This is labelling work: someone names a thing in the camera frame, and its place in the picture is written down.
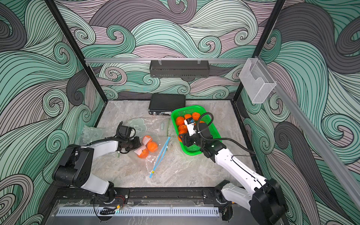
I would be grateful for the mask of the clear bag of oranges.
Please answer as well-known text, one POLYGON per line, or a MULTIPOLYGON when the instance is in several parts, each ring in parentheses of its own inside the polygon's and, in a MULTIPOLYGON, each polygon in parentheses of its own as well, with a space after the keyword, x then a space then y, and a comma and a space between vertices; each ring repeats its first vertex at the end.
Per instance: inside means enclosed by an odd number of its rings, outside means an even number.
POLYGON ((161 162, 165 157, 171 137, 157 137, 155 135, 152 135, 152 141, 158 144, 158 150, 156 152, 148 151, 146 145, 142 143, 143 137, 140 137, 141 146, 138 149, 134 150, 132 156, 135 158, 138 165, 143 167, 146 176, 149 178, 153 178, 155 171, 159 168, 161 162))

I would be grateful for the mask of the orange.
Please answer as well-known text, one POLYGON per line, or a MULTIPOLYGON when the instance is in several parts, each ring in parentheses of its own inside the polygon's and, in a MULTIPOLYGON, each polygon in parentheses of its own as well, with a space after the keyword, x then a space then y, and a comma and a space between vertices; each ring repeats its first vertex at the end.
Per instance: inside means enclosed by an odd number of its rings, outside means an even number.
POLYGON ((192 113, 192 118, 194 119, 194 121, 198 121, 199 120, 199 118, 200 118, 200 113, 198 113, 198 112, 194 112, 194 113, 192 113))

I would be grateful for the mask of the green printed zip-top bag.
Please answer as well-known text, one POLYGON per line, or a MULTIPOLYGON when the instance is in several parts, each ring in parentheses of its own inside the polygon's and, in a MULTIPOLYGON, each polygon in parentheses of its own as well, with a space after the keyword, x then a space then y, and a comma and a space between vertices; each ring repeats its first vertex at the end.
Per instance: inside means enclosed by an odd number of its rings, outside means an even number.
POLYGON ((116 127, 88 127, 84 126, 79 137, 75 140, 77 145, 87 145, 93 141, 113 137, 116 133, 116 127))

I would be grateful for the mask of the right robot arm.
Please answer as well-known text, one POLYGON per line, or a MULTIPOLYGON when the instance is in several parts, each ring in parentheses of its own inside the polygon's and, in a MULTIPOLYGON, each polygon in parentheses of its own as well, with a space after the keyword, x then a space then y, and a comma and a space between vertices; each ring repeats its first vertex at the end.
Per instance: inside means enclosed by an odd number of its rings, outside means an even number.
POLYGON ((179 134, 179 139, 187 147, 199 147, 205 157, 227 170, 241 184, 238 187, 226 181, 220 185, 220 199, 247 209, 260 225, 284 225, 288 206, 281 185, 241 162, 223 144, 225 138, 213 138, 210 124, 202 120, 207 115, 213 117, 210 112, 197 117, 185 116, 183 125, 187 132, 179 134))

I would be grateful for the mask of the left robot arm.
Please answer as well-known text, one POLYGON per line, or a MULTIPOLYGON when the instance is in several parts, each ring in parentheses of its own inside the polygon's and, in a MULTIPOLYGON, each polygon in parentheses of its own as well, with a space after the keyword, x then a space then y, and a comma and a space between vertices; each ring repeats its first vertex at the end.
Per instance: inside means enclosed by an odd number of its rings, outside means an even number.
POLYGON ((69 145, 55 167, 52 179, 90 191, 103 198, 105 203, 111 203, 116 196, 114 184, 92 173, 93 160, 114 152, 127 154, 140 146, 141 142, 136 136, 136 130, 120 122, 114 136, 87 145, 69 145))

